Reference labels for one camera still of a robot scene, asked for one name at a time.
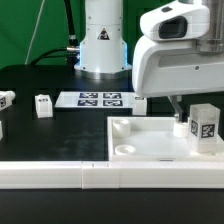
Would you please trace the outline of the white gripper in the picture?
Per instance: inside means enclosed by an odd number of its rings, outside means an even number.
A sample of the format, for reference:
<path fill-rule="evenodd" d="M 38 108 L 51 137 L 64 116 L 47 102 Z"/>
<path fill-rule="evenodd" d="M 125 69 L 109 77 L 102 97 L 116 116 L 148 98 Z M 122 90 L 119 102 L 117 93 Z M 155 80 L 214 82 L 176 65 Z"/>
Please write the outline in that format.
<path fill-rule="evenodd" d="M 224 91 L 224 0 L 174 0 L 140 18 L 132 84 L 141 97 L 162 97 L 183 121 L 181 96 Z"/>

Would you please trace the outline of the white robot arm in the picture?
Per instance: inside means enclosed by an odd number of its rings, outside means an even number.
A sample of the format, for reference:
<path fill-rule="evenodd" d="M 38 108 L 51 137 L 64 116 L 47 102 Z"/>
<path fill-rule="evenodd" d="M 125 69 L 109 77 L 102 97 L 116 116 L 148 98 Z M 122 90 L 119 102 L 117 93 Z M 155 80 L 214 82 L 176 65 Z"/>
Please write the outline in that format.
<path fill-rule="evenodd" d="M 224 0 L 174 0 L 143 14 L 133 62 L 122 39 L 122 0 L 85 0 L 86 35 L 77 70 L 93 79 L 132 71 L 141 97 L 224 91 Z"/>

